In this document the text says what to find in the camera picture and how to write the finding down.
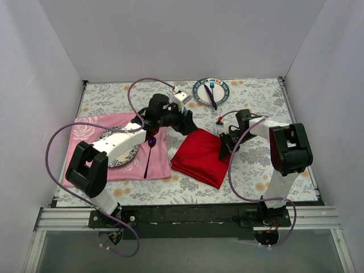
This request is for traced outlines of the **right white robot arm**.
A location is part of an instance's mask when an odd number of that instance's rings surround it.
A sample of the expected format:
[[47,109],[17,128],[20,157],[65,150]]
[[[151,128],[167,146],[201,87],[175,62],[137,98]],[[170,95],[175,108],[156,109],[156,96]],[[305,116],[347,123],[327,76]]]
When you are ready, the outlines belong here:
[[238,212],[236,220],[243,227],[290,226],[287,197],[299,174],[313,162],[313,154],[301,123],[281,123],[251,113],[248,109],[235,110],[238,125],[233,126],[219,117],[216,124],[222,127],[219,159],[233,160],[242,143],[254,137],[268,140],[270,159],[274,168],[270,184],[255,207]]

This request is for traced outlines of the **red cloth napkin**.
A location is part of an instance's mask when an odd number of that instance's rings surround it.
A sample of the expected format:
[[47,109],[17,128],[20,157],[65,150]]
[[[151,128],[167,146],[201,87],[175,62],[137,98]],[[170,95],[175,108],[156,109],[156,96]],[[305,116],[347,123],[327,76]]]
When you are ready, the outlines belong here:
[[220,189],[228,171],[230,156],[219,159],[220,138],[198,129],[189,134],[171,159],[171,169]]

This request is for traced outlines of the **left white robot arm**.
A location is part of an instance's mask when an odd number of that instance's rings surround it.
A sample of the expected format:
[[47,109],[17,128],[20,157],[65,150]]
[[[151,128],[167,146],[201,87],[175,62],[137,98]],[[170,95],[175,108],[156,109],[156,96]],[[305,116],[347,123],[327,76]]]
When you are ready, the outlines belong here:
[[116,227],[121,220],[119,203],[106,190],[109,161],[130,148],[151,142],[161,127],[171,127],[186,136],[197,130],[192,112],[185,108],[191,96],[179,91],[172,97],[154,94],[148,106],[138,111],[121,133],[88,144],[80,142],[71,157],[65,178],[103,211],[101,220],[106,226]]

